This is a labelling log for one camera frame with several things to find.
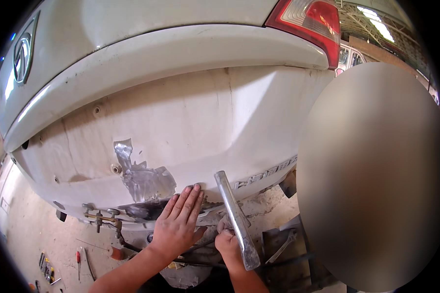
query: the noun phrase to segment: car window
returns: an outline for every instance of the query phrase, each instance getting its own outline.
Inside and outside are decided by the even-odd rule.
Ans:
[[[346,48],[341,48],[341,51],[339,52],[339,63],[341,63],[342,65],[346,65],[348,56],[349,50]]]
[[[353,53],[352,54],[352,63],[351,63],[351,67],[352,66],[356,66],[358,64],[362,64],[362,57],[360,57],[360,55],[358,55],[357,53]]]

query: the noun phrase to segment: blurred circle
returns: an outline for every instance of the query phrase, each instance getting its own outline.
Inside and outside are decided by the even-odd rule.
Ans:
[[[335,78],[300,137],[297,195],[312,248],[348,286],[411,281],[440,244],[440,110],[399,67],[370,62]]]

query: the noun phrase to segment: car emblem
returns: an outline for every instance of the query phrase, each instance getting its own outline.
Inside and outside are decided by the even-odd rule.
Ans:
[[[26,24],[13,51],[13,71],[17,83],[25,84],[33,62],[34,38],[40,11]]]

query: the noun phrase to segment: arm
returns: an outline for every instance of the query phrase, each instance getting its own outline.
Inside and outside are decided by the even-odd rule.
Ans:
[[[134,258],[98,278],[89,293],[135,292],[182,254],[204,234],[206,227],[196,228],[204,192],[200,185],[186,187],[174,195],[155,223],[153,241]]]
[[[218,234],[215,238],[215,247],[220,251],[223,261],[227,265],[235,293],[269,292],[255,271],[247,271],[244,268],[238,239],[232,232],[225,229]]]

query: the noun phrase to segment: ceiling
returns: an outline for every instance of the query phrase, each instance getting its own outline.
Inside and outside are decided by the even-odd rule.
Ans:
[[[430,70],[427,58],[413,32],[409,28],[405,16],[399,13],[398,8],[391,0],[349,0],[350,2],[336,0],[341,21],[341,36],[352,35],[368,39],[376,46],[383,47],[395,54],[414,69],[418,69],[427,78]],[[391,33],[394,43],[383,38],[381,33],[370,22],[357,6],[368,8],[376,12],[381,22],[386,25]]]

